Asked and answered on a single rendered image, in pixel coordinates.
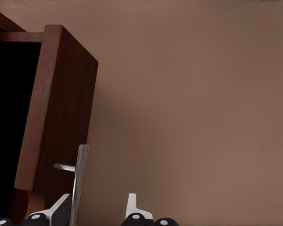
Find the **dark brown wooden cabinet door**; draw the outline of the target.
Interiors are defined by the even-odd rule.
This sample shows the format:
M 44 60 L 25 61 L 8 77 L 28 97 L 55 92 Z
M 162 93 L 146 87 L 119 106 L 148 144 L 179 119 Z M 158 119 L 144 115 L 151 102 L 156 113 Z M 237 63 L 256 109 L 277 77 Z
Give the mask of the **dark brown wooden cabinet door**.
M 73 191 L 86 144 L 98 61 L 61 25 L 45 26 L 26 120 L 9 218 L 18 223 Z

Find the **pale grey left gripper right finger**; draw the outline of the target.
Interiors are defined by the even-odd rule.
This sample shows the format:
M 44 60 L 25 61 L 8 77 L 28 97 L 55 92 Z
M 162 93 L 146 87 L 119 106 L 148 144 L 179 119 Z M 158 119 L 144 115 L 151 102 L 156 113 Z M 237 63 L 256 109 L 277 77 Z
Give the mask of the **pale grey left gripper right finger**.
M 137 195 L 129 193 L 125 220 L 121 226 L 154 226 L 153 215 L 137 208 Z

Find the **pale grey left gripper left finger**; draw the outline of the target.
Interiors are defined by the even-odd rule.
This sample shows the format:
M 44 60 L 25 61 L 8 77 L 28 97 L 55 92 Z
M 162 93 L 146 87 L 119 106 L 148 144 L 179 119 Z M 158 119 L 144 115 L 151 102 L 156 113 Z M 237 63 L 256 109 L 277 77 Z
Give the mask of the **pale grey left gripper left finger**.
M 71 216 L 71 194 L 62 195 L 51 208 L 34 212 L 27 219 L 36 220 L 37 216 L 44 216 L 49 221 L 49 226 L 67 226 Z

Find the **dark brown wooden cabinet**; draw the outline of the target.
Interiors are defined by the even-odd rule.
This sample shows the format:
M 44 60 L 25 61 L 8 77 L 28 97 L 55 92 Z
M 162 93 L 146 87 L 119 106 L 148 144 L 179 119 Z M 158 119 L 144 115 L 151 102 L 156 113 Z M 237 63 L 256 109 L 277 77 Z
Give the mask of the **dark brown wooden cabinet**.
M 21 222 L 32 194 L 15 189 L 41 36 L 29 34 L 0 12 L 0 218 Z

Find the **silver metal door handle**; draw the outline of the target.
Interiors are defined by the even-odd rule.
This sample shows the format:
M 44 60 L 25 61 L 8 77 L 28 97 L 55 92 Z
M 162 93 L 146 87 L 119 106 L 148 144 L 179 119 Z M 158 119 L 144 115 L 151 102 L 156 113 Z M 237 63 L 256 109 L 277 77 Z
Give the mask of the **silver metal door handle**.
M 86 164 L 87 164 L 87 159 L 88 159 L 88 153 L 89 153 L 89 145 L 87 144 L 80 145 L 75 166 L 67 165 L 67 164 L 60 164 L 60 163 L 55 163 L 53 165 L 53 168 L 55 169 L 70 171 L 75 174 L 71 211 L 70 211 L 70 220 L 69 220 L 70 226 L 75 226 L 76 224 L 77 211 L 78 211 L 81 191 L 83 187 L 83 179 L 84 179 L 84 174 L 85 174 L 85 169 L 86 169 Z

